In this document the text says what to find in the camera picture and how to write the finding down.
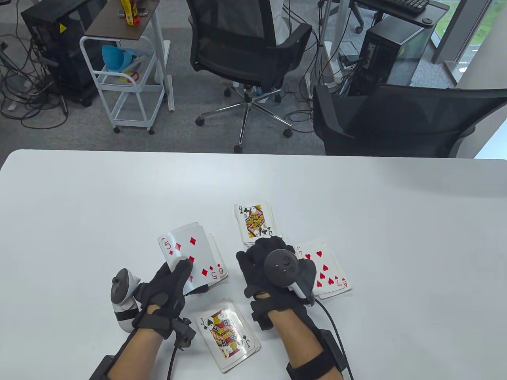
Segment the person's left hand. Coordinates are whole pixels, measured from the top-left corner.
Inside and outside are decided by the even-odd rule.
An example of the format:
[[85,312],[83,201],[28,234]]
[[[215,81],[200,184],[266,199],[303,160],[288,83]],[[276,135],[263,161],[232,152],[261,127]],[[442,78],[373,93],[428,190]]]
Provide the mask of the person's left hand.
[[180,260],[174,270],[167,263],[163,264],[154,278],[144,284],[138,293],[141,311],[134,318],[132,326],[152,329],[165,340],[170,337],[173,332],[172,320],[179,318],[185,305],[185,295],[203,294],[210,289],[208,285],[190,292],[183,289],[192,269],[190,259]]

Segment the person's right hand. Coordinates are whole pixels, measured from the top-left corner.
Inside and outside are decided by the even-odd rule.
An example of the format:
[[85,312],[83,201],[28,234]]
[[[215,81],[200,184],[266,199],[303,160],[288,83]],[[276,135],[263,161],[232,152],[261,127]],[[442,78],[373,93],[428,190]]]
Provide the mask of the person's right hand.
[[307,305],[312,295],[316,266],[308,259],[298,259],[293,246],[277,236],[258,239],[246,251],[236,253],[246,281],[244,295],[250,302],[252,318],[262,324],[271,311],[292,310],[300,318],[308,317]]

